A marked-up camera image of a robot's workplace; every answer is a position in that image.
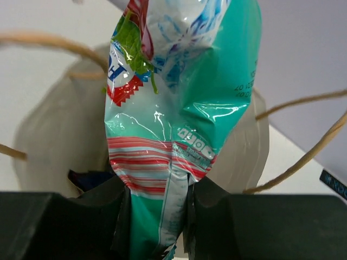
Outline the green Fox's mint candy bag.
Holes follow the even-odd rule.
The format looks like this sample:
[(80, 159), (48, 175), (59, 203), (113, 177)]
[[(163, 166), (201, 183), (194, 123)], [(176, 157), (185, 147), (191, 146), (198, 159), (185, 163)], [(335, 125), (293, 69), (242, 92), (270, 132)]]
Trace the green Fox's mint candy bag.
[(110, 164), (130, 191), (129, 259), (170, 258), (190, 185), (252, 96), (257, 1), (129, 1), (111, 37)]

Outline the beige paper bag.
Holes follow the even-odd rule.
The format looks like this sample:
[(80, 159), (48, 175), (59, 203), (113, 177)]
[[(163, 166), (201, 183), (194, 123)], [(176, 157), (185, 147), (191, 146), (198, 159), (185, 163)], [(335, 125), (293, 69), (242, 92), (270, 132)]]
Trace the beige paper bag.
[[(77, 195), (68, 170), (103, 170), (107, 151), (103, 123), (106, 85), (104, 72), (109, 45), (91, 49), (64, 37), (42, 32), (1, 33), (1, 45), (60, 49), (79, 56), (27, 114), (15, 135), (13, 147), (1, 146), (12, 157), (22, 191), (53, 191)], [(208, 178), (230, 193), (257, 185), (269, 152), (268, 116), (303, 103), (341, 98), (346, 90), (302, 97), (272, 109), (254, 92), (246, 114), (231, 133)]]

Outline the dark blue cracker snack bag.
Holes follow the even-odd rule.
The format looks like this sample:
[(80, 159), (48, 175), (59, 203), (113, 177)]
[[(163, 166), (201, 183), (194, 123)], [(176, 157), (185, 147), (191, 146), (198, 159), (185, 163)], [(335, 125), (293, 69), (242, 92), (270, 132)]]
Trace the dark blue cracker snack bag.
[(109, 171), (88, 171), (85, 173), (78, 173), (70, 170), (67, 174), (68, 180), (76, 187), (79, 194), (83, 194), (98, 187), (114, 176), (115, 174)]

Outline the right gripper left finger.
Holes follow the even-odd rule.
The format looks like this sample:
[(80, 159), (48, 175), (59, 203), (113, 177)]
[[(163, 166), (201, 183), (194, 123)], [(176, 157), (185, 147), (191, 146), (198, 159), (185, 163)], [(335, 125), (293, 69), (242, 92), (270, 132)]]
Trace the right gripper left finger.
[(77, 198), (1, 192), (1, 259), (128, 259), (129, 216), (118, 177)]

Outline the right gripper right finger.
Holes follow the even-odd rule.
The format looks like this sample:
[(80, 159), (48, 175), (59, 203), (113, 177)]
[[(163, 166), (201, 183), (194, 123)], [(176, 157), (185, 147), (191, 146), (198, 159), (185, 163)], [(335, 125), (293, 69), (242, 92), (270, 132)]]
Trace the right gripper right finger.
[(203, 178), (188, 190), (183, 239), (190, 259), (346, 259), (346, 204), (230, 194)]

